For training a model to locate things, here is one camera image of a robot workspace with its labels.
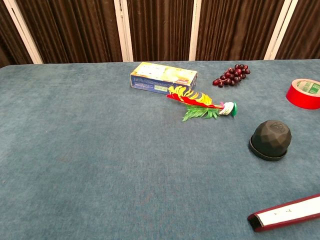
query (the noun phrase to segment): grape bunch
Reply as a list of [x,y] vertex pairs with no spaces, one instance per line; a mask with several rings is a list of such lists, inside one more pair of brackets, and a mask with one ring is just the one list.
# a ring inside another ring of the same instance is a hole
[[220,78],[214,80],[212,85],[218,86],[219,88],[222,88],[224,85],[234,86],[241,82],[242,79],[245,79],[250,73],[248,65],[236,64],[234,68],[228,68]]

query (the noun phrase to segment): red feather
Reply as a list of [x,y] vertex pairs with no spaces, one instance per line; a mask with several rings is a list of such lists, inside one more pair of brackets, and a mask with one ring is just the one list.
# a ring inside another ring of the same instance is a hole
[[201,106],[201,107],[210,108],[210,109],[223,109],[222,106],[215,106],[213,104],[206,105],[206,104],[204,104],[202,102],[196,101],[195,99],[190,99],[187,96],[180,96],[179,97],[178,94],[176,94],[176,93],[168,94],[166,96],[168,98],[170,98],[170,99],[174,99],[174,100],[177,100],[179,102],[182,102],[182,103],[185,103],[185,104],[189,104],[189,105],[196,105],[196,106]]

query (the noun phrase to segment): white wall strip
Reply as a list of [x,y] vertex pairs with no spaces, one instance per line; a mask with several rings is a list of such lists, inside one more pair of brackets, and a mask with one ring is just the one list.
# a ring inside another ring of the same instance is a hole
[[123,62],[133,62],[131,33],[127,0],[114,0],[116,24],[120,38],[120,46]]
[[3,0],[9,14],[18,30],[20,37],[28,51],[30,58],[34,64],[43,64],[42,58],[39,54],[34,39],[32,38],[27,24],[20,12],[20,9],[15,0]]
[[264,60],[274,60],[290,23],[298,0],[285,0],[273,30]]
[[200,13],[201,13],[201,0],[194,0],[191,37],[190,37],[189,61],[196,60]]

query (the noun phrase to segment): red paper tube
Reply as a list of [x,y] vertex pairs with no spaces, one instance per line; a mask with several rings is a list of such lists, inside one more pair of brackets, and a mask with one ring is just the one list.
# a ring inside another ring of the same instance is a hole
[[248,216],[255,232],[262,232],[320,217],[320,193],[257,211]]

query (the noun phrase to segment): brown curtain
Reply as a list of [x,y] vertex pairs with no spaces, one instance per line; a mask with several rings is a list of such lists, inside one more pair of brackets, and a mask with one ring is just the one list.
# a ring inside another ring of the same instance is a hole
[[263,59],[283,3],[284,0],[202,0],[196,59]]
[[120,62],[113,0],[16,0],[44,63]]
[[2,0],[0,23],[0,68],[13,64],[32,64],[24,42]]
[[276,59],[320,59],[320,1],[298,1]]
[[194,0],[127,0],[133,59],[189,59]]

